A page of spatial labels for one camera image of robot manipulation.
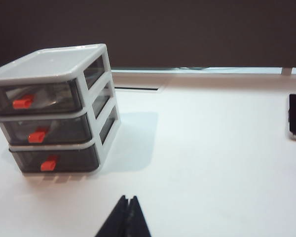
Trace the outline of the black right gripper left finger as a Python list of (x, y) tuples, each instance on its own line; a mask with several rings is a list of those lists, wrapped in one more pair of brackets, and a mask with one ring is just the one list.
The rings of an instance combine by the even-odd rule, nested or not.
[(123, 195), (101, 226), (95, 237), (123, 237), (128, 209), (128, 199)]

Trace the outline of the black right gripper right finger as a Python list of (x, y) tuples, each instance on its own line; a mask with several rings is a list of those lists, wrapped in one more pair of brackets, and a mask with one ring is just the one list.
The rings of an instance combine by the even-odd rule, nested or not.
[(149, 237), (150, 232), (136, 196), (130, 199), (127, 211), (127, 236)]

